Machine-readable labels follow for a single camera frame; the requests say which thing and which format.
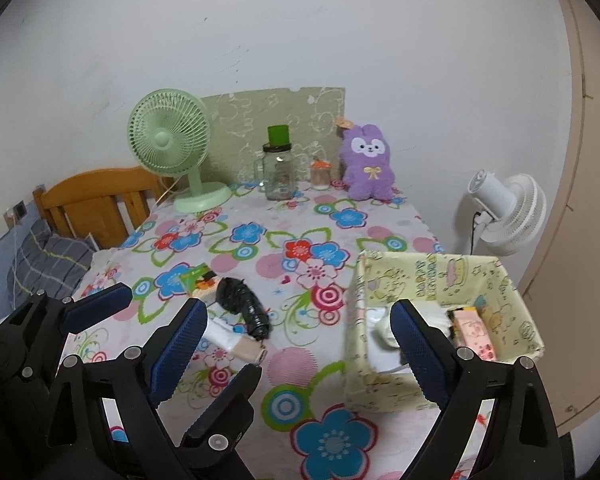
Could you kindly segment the white bag roll cardboard core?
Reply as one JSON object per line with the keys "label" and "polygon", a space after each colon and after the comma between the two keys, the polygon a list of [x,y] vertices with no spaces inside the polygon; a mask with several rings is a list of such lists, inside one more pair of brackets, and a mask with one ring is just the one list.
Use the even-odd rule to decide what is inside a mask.
{"label": "white bag roll cardboard core", "polygon": [[246,333],[236,333],[232,326],[218,318],[210,318],[207,322],[204,339],[245,363],[261,365],[266,356],[262,342]]}

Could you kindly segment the green orange tissue box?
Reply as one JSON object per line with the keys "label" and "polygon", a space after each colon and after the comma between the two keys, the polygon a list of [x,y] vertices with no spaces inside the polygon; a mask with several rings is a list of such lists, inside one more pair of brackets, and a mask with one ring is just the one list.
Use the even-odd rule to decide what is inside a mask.
{"label": "green orange tissue box", "polygon": [[199,299],[206,304],[215,302],[220,280],[205,263],[187,269],[180,275],[180,281],[189,298]]}

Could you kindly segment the floral tablecloth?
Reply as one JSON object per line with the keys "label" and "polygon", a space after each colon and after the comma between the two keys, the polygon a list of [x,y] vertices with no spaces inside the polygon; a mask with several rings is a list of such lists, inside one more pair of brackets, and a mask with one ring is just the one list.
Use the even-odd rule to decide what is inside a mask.
{"label": "floral tablecloth", "polygon": [[118,248],[100,252],[76,288],[85,297],[131,287],[125,310],[65,346],[85,362],[116,358],[201,294],[213,323],[263,354],[254,419],[238,451],[259,479],[396,479],[437,409],[413,398],[403,413],[349,408],[343,338],[364,250],[440,252],[399,192],[349,200],[340,184],[271,202],[252,185],[201,214],[163,206]]}

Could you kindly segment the small cotton swab jar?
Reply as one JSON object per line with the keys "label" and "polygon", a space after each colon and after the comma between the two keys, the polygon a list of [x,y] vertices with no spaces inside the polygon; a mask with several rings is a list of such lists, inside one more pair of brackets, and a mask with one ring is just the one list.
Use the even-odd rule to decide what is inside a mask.
{"label": "small cotton swab jar", "polygon": [[332,164],[328,160],[314,159],[310,165],[310,181],[315,191],[325,191],[332,182]]}

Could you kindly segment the black plastic bag roll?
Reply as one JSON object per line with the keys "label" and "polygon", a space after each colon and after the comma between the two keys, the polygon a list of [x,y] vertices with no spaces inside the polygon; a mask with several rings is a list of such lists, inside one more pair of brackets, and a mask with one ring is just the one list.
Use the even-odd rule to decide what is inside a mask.
{"label": "black plastic bag roll", "polygon": [[244,280],[221,278],[216,302],[227,312],[242,316],[247,334],[257,341],[268,339],[271,322],[262,302]]}

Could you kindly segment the green desk fan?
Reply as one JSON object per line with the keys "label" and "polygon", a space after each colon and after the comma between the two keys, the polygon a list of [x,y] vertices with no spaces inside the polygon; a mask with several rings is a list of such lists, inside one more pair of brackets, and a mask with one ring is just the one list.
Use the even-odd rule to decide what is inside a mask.
{"label": "green desk fan", "polygon": [[204,103],[178,89],[148,93],[133,108],[126,128],[129,147],[144,169],[158,177],[186,177],[174,209],[198,214],[226,203],[232,192],[221,182],[204,182],[200,166],[207,158],[212,123]]}

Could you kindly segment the grey plaid pillow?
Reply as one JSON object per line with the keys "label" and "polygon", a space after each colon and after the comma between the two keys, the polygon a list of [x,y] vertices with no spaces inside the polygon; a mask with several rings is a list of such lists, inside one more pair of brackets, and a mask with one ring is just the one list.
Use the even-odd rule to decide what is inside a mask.
{"label": "grey plaid pillow", "polygon": [[87,240],[60,236],[44,219],[36,220],[18,247],[7,273],[12,310],[39,290],[55,299],[71,296],[90,270],[94,253],[94,247]]}

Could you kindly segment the beige door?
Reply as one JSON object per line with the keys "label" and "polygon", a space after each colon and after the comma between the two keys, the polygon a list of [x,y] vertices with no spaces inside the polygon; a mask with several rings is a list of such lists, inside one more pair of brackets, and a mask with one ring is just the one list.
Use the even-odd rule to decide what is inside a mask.
{"label": "beige door", "polygon": [[540,374],[560,434],[600,411],[600,20],[585,0],[558,0],[571,62],[564,169],[520,283],[545,344]]}

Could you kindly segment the white standing fan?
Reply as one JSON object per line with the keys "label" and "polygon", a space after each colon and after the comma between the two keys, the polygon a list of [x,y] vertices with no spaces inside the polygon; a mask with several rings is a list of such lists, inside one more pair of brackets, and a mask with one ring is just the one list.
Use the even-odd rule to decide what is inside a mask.
{"label": "white standing fan", "polygon": [[480,169],[469,181],[467,193],[478,206],[472,220],[472,252],[483,244],[493,255],[510,256],[539,234],[546,216],[546,196],[530,174],[514,174],[501,181]]}

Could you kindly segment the wooden chair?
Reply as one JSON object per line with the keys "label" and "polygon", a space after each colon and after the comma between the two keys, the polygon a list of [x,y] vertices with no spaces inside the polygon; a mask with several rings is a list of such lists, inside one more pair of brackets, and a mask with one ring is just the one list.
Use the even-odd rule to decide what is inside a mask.
{"label": "wooden chair", "polygon": [[106,168],[75,174],[33,193],[38,214],[63,237],[91,236],[100,248],[120,246],[149,217],[149,201],[158,200],[174,180],[142,167]]}

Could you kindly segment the green patterned backboard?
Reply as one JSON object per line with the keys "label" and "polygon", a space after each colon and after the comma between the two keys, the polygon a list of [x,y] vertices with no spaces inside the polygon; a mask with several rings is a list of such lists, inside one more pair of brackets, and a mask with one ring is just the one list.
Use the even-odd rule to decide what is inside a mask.
{"label": "green patterned backboard", "polygon": [[287,138],[298,180],[310,177],[315,159],[338,164],[346,90],[337,87],[276,88],[222,93],[202,99],[212,125],[206,181],[226,184],[253,179],[254,162],[272,138]]}

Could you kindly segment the glass jar with green lid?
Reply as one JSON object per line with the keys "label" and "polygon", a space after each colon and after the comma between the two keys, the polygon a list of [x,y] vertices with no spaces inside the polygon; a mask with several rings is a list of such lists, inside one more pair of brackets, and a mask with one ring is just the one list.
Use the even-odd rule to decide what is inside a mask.
{"label": "glass jar with green lid", "polygon": [[268,126],[268,142],[253,163],[253,175],[259,190],[268,200],[291,200],[296,192],[294,156],[291,153],[289,127]]}

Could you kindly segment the purple plush bunny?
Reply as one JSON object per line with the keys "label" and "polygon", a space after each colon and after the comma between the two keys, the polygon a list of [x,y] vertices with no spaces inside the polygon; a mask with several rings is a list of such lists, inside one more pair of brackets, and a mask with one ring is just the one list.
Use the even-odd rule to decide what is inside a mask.
{"label": "purple plush bunny", "polygon": [[375,125],[354,125],[342,135],[339,158],[342,182],[351,200],[390,200],[396,176],[390,148]]}

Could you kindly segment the pink cartoon tissue pack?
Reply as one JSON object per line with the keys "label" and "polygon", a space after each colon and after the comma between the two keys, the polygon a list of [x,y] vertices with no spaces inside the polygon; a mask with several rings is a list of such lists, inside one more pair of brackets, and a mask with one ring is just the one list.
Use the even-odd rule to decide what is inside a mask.
{"label": "pink cartoon tissue pack", "polygon": [[486,324],[476,308],[462,307],[452,312],[454,341],[457,347],[467,347],[483,361],[495,361],[496,352]]}

